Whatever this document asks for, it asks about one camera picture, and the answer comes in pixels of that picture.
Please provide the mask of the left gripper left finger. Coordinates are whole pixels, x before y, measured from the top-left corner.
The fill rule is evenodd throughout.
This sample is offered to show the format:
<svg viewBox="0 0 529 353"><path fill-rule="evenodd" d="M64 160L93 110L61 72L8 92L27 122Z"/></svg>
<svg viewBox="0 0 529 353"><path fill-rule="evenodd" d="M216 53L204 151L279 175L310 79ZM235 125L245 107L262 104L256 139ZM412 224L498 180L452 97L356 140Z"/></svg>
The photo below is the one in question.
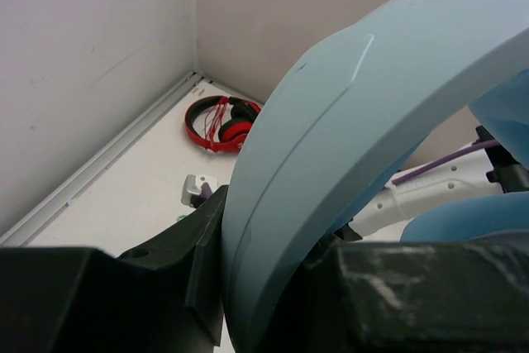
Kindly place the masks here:
<svg viewBox="0 0 529 353"><path fill-rule="evenodd" d="M220 187L118 257L91 247L2 249L2 351L213 351L226 194Z"/></svg>

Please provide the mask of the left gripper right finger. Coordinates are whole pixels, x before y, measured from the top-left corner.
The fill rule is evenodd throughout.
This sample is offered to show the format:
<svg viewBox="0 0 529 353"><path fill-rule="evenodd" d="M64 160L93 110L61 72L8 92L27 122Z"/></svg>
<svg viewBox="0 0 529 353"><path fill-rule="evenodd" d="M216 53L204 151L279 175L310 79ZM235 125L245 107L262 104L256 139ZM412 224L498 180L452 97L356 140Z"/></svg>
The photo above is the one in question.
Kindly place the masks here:
<svg viewBox="0 0 529 353"><path fill-rule="evenodd" d="M261 352L525 352L528 254L491 242L318 242Z"/></svg>

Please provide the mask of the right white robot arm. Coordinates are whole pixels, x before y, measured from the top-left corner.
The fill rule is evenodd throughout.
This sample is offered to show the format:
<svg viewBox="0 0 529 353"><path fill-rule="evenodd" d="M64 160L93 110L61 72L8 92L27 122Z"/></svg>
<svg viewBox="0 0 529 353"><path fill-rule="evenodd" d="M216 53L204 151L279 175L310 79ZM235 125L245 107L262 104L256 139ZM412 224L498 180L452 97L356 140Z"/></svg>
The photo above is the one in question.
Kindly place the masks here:
<svg viewBox="0 0 529 353"><path fill-rule="evenodd" d="M528 190L528 169L483 126L459 150L390 178L349 223L363 238L401 226L440 205Z"/></svg>

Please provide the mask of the light blue headphones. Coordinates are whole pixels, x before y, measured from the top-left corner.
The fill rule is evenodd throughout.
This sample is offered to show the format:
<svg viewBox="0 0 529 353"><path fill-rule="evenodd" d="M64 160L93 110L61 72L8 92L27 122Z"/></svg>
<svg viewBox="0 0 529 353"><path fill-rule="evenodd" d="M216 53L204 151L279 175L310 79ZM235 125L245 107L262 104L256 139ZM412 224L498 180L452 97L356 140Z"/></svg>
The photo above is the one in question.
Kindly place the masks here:
<svg viewBox="0 0 529 353"><path fill-rule="evenodd" d="M528 67L528 0L390 0L308 50L266 101L222 220L226 323L253 352L295 269L422 140Z"/></svg>

